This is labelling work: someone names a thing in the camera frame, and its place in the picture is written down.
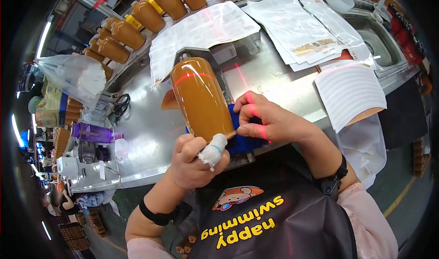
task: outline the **stainless steel sink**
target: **stainless steel sink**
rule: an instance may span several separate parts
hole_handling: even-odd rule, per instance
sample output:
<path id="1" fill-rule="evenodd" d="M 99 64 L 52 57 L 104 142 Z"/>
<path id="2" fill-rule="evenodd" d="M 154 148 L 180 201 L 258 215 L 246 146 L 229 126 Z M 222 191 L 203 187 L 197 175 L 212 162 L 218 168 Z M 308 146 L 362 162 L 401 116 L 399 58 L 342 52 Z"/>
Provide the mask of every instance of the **stainless steel sink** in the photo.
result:
<path id="1" fill-rule="evenodd" d="M 377 64 L 376 74 L 378 78 L 382 78 L 407 66 L 408 63 L 395 39 L 371 15 L 371 12 L 357 9 L 342 14 L 364 39 Z"/>

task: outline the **yellow floor line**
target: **yellow floor line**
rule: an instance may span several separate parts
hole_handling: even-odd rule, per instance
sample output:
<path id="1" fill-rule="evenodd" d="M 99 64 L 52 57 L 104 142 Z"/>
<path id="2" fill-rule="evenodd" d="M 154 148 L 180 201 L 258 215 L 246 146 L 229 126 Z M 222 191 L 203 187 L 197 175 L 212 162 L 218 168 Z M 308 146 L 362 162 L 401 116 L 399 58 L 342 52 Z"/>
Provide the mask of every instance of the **yellow floor line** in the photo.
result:
<path id="1" fill-rule="evenodd" d="M 410 180 L 409 184 L 407 184 L 406 188 L 403 190 L 403 192 L 401 192 L 401 194 L 398 196 L 398 198 L 396 198 L 396 200 L 390 205 L 390 207 L 387 209 L 387 211 L 385 211 L 383 213 L 384 217 L 387 218 L 387 216 L 389 216 L 392 211 L 398 206 L 398 204 L 401 202 L 401 200 L 403 200 L 404 196 L 406 196 L 406 194 L 409 192 L 411 186 L 413 185 L 414 181 L 416 180 L 416 177 L 412 177 L 412 179 Z"/>
<path id="2" fill-rule="evenodd" d="M 83 226 L 86 227 L 88 230 L 90 230 L 92 233 L 94 233 L 94 231 L 89 228 L 88 226 Z M 126 251 L 126 249 L 119 247 L 118 245 L 113 244 L 110 240 L 108 240 L 107 238 L 101 238 L 102 240 L 104 240 L 105 242 L 107 242 L 108 244 L 112 245 L 113 247 L 117 248 L 118 250 L 124 252 L 124 253 L 128 253 L 128 251 Z"/>
<path id="3" fill-rule="evenodd" d="M 118 250 L 124 252 L 124 253 L 128 253 L 128 251 L 126 251 L 126 249 L 121 248 L 115 244 L 113 244 L 110 240 L 107 240 L 106 238 L 102 238 L 105 242 L 107 242 L 108 244 L 112 245 L 113 247 L 117 248 Z"/>

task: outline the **cartoon character print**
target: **cartoon character print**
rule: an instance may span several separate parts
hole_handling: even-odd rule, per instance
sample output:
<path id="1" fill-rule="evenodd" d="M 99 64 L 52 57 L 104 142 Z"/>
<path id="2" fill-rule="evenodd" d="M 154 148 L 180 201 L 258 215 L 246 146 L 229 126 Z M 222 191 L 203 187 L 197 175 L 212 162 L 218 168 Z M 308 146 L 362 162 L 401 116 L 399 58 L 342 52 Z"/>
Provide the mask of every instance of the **cartoon character print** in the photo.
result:
<path id="1" fill-rule="evenodd" d="M 212 210 L 228 210 L 233 204 L 244 203 L 251 197 L 263 192 L 263 190 L 254 186 L 241 186 L 225 189 L 212 207 Z"/>

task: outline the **green floor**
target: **green floor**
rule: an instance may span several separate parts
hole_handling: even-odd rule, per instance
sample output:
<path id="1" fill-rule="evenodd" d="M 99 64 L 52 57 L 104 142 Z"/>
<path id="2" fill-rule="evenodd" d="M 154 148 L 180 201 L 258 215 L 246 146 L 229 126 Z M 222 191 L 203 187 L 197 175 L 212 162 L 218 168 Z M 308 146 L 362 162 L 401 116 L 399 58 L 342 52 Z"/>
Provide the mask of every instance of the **green floor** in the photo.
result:
<path id="1" fill-rule="evenodd" d="M 387 211 L 409 185 L 412 180 L 412 163 L 413 151 L 411 145 L 387 153 L 385 168 L 377 174 L 374 185 L 367 190 L 376 200 L 382 212 Z M 387 217 L 400 247 L 413 233 L 420 221 L 432 185 L 429 171 L 427 171 L 424 177 L 415 179 L 412 182 L 409 191 Z M 121 216 L 117 216 L 110 206 L 108 210 L 100 212 L 103 225 L 107 230 L 105 239 L 99 238 L 86 225 L 85 233 L 91 243 L 91 250 L 96 259 L 127 258 L 124 239 L 126 222 L 131 211 L 151 188 L 150 185 L 116 191 L 113 200 L 116 202 Z M 172 248 L 181 239 L 181 236 L 177 234 L 177 230 L 172 225 L 168 225 L 162 238 L 165 248 L 171 249 L 173 254 L 181 258 L 181 254 L 177 254 L 174 251 L 175 249 Z"/>

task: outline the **metal workbench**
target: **metal workbench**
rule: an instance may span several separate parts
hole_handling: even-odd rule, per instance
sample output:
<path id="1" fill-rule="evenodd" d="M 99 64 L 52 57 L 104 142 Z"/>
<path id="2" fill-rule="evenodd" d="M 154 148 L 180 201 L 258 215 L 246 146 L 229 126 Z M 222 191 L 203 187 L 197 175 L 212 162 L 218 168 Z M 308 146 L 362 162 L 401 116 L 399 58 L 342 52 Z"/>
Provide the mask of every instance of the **metal workbench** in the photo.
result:
<path id="1" fill-rule="evenodd" d="M 260 32 L 260 53 L 250 55 L 247 48 L 238 47 L 237 57 L 220 65 L 233 100 L 252 90 L 321 129 L 329 127 L 330 120 L 314 83 L 316 68 L 293 72 L 284 64 L 267 33 L 263 29 Z M 418 71 L 417 67 L 407 66 L 381 78 L 383 91 L 387 95 Z M 170 166 L 175 140 L 186 133 L 179 109 L 161 109 L 163 97 L 172 86 L 165 81 L 151 90 L 148 57 L 114 80 L 110 90 L 120 88 L 130 95 L 131 103 L 114 131 L 124 134 L 128 142 L 128 159 L 115 159 L 111 153 L 108 166 L 118 170 L 120 176 L 106 171 L 107 180 L 100 179 L 99 163 L 96 163 L 96 167 L 86 170 L 85 177 L 72 178 L 72 192 L 129 188 L 157 182 Z M 255 155 L 281 145 L 268 144 L 255 150 Z"/>

